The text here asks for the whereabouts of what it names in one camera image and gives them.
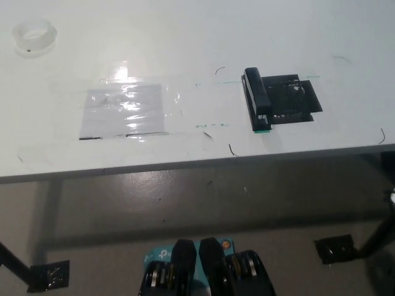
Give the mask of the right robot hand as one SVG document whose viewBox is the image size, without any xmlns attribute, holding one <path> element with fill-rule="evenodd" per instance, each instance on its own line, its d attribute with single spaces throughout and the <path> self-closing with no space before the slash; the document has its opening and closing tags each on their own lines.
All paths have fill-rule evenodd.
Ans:
<svg viewBox="0 0 395 296">
<path fill-rule="evenodd" d="M 389 209 L 393 212 L 395 205 L 395 191 L 394 189 L 385 192 L 383 201 L 388 205 Z"/>
</svg>

